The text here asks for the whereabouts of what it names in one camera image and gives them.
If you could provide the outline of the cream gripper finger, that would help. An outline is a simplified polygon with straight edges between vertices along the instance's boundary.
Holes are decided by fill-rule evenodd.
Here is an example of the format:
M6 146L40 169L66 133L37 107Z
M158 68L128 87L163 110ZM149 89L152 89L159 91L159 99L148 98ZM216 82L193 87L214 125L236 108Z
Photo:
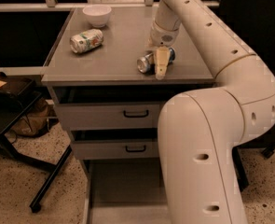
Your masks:
M167 72L167 64L166 63L157 63L155 65L155 76L156 79L162 80Z

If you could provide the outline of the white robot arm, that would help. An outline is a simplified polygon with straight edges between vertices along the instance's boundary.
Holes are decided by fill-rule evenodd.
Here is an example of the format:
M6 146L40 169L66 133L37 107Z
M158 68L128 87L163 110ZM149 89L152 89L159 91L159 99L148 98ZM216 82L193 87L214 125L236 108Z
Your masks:
M184 27L214 85L173 96L158 118L158 151L172 224L248 224L232 150L275 124L275 76L200 0L160 0L150 39L158 73Z

